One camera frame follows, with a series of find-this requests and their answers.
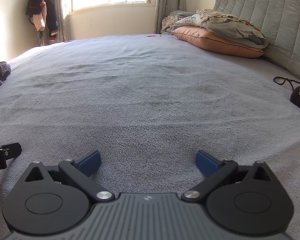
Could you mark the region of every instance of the bedsheet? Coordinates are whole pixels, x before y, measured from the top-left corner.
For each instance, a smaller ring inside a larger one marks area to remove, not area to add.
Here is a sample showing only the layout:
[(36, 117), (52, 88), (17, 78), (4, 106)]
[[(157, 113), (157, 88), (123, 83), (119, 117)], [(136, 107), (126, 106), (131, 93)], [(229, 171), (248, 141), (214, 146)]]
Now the bedsheet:
[(262, 59), (226, 56), (174, 36), (108, 36), (32, 49), (0, 86), (0, 144), (22, 154), (0, 171), (4, 198), (28, 164), (102, 154), (92, 179), (119, 192), (177, 192), (203, 180), (203, 149), (240, 165), (265, 160), (295, 206), (300, 240), (300, 109), (293, 78)]

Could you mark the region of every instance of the pillow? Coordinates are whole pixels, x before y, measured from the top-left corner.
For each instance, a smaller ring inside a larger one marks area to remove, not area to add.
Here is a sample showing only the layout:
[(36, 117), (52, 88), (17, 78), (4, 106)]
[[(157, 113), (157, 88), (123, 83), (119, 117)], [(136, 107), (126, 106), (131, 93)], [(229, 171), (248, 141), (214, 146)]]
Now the pillow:
[(187, 25), (204, 27), (218, 36), (258, 49), (269, 44), (263, 33), (248, 21), (209, 9), (198, 10), (197, 14), (177, 21), (173, 29)]
[(178, 39), (209, 51), (238, 56), (254, 58), (264, 54), (262, 49), (253, 48), (244, 44), (227, 40), (218, 35), (210, 33), (206, 28), (197, 26), (183, 26), (172, 31)]

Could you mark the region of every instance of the orange pillow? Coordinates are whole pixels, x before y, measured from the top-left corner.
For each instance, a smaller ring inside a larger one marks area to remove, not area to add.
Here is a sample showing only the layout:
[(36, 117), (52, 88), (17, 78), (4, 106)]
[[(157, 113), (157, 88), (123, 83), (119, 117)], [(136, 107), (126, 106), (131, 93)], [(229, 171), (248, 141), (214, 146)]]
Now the orange pillow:
[(172, 33), (180, 40), (188, 41), (201, 49), (221, 54), (248, 58), (260, 57), (264, 54), (262, 49), (227, 40), (210, 33), (206, 28), (182, 26), (173, 30)]

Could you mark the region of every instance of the black circular disc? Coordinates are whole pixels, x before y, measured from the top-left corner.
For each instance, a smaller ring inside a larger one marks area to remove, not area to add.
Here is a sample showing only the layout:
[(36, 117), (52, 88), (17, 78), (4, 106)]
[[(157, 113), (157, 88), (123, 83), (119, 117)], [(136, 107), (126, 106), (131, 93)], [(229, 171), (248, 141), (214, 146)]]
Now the black circular disc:
[(234, 198), (234, 205), (242, 212), (259, 214), (270, 208), (271, 200), (261, 193), (244, 192)]
[(26, 201), (26, 208), (38, 215), (50, 214), (62, 206), (62, 198), (52, 193), (39, 193)]
[(57, 234), (77, 225), (90, 209), (87, 196), (74, 187), (36, 181), (25, 189), (12, 190), (3, 203), (2, 214), (10, 230), (37, 236)]
[(261, 180), (230, 184), (213, 191), (207, 211), (221, 226), (243, 235), (282, 232), (288, 226), (293, 205), (287, 194)]

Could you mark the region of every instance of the black strap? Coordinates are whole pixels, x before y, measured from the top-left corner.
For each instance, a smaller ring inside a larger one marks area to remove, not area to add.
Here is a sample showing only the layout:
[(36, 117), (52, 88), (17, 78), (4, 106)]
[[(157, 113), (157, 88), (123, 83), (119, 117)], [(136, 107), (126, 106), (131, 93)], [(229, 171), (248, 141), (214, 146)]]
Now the black strap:
[(300, 84), (299, 81), (296, 81), (296, 80), (293, 80), (293, 79), (289, 79), (289, 78), (275, 77), (275, 78), (273, 79), (273, 82), (276, 83), (276, 84), (278, 84), (278, 85), (280, 85), (280, 86), (282, 86), (286, 81), (288, 81), (288, 82), (290, 83), (291, 88), (292, 88), (292, 91), (294, 90), (294, 87), (293, 87), (293, 85), (292, 85), (291, 82), (295, 82), (295, 83)]

